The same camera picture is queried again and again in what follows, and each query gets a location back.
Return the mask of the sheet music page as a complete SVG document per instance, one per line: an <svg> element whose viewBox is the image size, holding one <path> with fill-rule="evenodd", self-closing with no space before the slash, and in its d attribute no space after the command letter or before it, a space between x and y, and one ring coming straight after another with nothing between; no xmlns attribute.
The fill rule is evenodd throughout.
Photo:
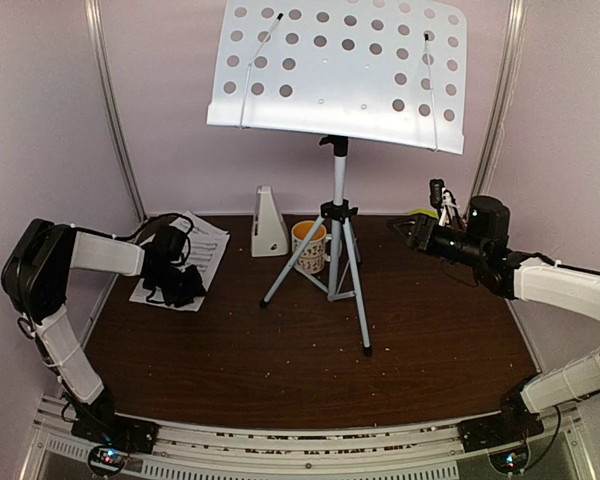
<svg viewBox="0 0 600 480"><path fill-rule="evenodd" d="M169 225L182 230L188 237L184 249L185 258L180 269L184 270L189 265L195 265L202 276L207 293L230 240L229 233L216 228L190 211L179 213L177 219ZM206 297L206 295L198 297L187 306L175 308L169 306L167 300L162 299L160 290L157 291L155 300L146 300L147 295L148 291L143 288L142 280L136 285L129 301L178 311L198 312Z"/></svg>

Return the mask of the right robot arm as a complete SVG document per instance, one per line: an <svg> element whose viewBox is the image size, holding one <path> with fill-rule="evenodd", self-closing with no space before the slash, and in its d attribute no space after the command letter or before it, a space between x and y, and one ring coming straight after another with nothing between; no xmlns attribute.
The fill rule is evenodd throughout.
<svg viewBox="0 0 600 480"><path fill-rule="evenodd" d="M479 195L470 200L462 228L425 213L392 220L389 227L408 248L469 267L474 281L498 297L555 307L600 323L600 272L509 248L509 221L507 206ZM538 435L542 412L597 394L600 347L519 383L503 395L499 413L461 422L464 447L487 448Z"/></svg>

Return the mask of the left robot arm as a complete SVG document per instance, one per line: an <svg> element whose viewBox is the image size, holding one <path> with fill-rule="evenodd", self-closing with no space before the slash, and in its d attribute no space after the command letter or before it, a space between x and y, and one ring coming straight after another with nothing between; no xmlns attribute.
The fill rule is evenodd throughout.
<svg viewBox="0 0 600 480"><path fill-rule="evenodd" d="M184 307L205 296L201 274L185 262L188 231L163 223L142 245L135 237L36 218L19 239L1 273L1 285L19 313L18 325L38 348L76 412L74 436L125 451L149 452L158 427L115 412L111 390L91 366L68 319L71 271L89 270L142 279L165 305Z"/></svg>

